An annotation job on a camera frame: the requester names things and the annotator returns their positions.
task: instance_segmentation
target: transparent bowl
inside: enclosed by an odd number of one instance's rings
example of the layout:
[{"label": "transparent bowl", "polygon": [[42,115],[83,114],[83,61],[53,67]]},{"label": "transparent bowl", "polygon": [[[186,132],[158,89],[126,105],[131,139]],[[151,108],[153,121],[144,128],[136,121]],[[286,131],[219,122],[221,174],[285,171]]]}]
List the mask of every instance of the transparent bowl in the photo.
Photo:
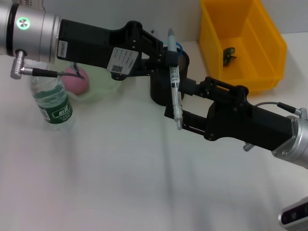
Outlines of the transparent bowl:
[{"label": "transparent bowl", "polygon": [[[70,62],[56,59],[54,64],[50,64],[50,69],[58,72],[62,72],[67,69]],[[102,99],[110,92],[116,91],[121,85],[121,81],[116,81],[111,78],[111,73],[104,68],[90,66],[85,64],[78,64],[83,68],[88,76],[90,87],[87,92],[81,95],[75,95],[74,93],[67,91],[70,98],[77,101],[97,101]]]}]

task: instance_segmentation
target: green indicator light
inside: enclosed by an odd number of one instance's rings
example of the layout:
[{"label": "green indicator light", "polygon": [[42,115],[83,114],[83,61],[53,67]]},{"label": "green indicator light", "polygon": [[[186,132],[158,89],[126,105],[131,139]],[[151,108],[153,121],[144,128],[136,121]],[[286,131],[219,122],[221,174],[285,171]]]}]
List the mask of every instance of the green indicator light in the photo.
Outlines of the green indicator light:
[{"label": "green indicator light", "polygon": [[17,19],[16,24],[17,24],[18,28],[21,29],[21,30],[27,30],[30,27],[30,21],[29,21],[29,19],[27,19],[25,17],[21,17],[21,18]]}]

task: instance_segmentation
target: yellow bin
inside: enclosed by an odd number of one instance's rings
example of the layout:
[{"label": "yellow bin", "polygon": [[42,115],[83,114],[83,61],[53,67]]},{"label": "yellow bin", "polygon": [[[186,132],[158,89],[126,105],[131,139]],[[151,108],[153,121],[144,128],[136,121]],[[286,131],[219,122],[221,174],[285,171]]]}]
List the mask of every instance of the yellow bin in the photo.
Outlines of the yellow bin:
[{"label": "yellow bin", "polygon": [[[283,78],[287,46],[260,0],[201,0],[200,47],[211,77],[269,90]],[[223,50],[236,59],[223,66]]]}]

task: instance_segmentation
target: white table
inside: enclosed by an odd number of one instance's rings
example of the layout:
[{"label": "white table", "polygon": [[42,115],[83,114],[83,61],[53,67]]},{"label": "white table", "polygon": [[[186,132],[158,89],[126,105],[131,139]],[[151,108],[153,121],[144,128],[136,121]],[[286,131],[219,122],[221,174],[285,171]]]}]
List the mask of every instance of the white table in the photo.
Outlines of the white table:
[{"label": "white table", "polygon": [[[286,34],[285,78],[251,103],[308,107],[308,33]],[[188,77],[204,80],[198,45]],[[126,79],[96,104],[73,104],[71,134],[50,132],[26,79],[0,57],[1,231],[275,231],[279,211],[308,195],[308,170],[243,142],[177,131],[152,102],[149,78]],[[210,100],[185,96],[206,116]],[[287,115],[275,106],[269,110]]]}]

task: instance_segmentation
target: water bottle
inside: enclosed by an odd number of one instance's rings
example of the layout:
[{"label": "water bottle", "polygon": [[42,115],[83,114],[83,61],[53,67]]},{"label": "water bottle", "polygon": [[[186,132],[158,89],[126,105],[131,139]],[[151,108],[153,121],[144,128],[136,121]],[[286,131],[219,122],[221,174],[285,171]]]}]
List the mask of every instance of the water bottle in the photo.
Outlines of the water bottle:
[{"label": "water bottle", "polygon": [[[25,60],[25,66],[49,70],[48,64]],[[70,129],[74,124],[73,108],[61,77],[29,76],[32,96],[51,130]]]}]

